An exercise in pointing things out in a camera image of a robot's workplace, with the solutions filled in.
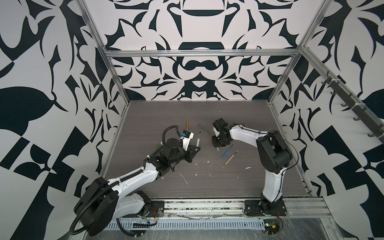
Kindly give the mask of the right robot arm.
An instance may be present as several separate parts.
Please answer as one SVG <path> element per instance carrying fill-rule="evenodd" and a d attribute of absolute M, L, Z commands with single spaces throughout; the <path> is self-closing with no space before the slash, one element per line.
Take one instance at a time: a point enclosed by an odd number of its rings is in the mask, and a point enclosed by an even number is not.
<path fill-rule="evenodd" d="M 278 131 L 262 132 L 241 124 L 229 125 L 219 118 L 213 122 L 214 147 L 225 147 L 240 141 L 258 149 L 261 164 L 266 170 L 265 185 L 259 201 L 245 201 L 246 216 L 271 216 L 282 213 L 285 206 L 282 186 L 293 154 Z"/>

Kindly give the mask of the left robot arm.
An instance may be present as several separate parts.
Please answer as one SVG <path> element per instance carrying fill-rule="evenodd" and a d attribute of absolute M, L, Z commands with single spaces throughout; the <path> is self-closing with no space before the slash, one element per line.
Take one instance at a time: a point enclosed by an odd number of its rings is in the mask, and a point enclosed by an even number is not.
<path fill-rule="evenodd" d="M 183 144 L 183 140 L 168 139 L 145 158 L 140 168 L 115 179 L 99 177 L 94 180 L 74 207 L 76 217 L 70 226 L 70 235 L 86 231 L 94 236 L 113 219 L 126 215 L 146 215 L 151 199 L 139 188 L 174 170 L 181 161 L 191 163 L 201 150 L 200 147 L 184 147 Z"/>

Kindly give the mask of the light green pen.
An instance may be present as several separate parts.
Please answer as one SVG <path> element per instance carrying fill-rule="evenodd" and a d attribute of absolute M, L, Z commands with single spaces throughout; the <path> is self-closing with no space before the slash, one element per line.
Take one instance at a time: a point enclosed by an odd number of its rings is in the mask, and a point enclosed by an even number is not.
<path fill-rule="evenodd" d="M 198 138 L 197 138 L 197 142 L 196 142 L 196 147 L 199 147 L 199 145 L 200 145 L 200 140 L 201 140 L 201 131 L 199 131 L 199 133 L 198 133 Z"/>

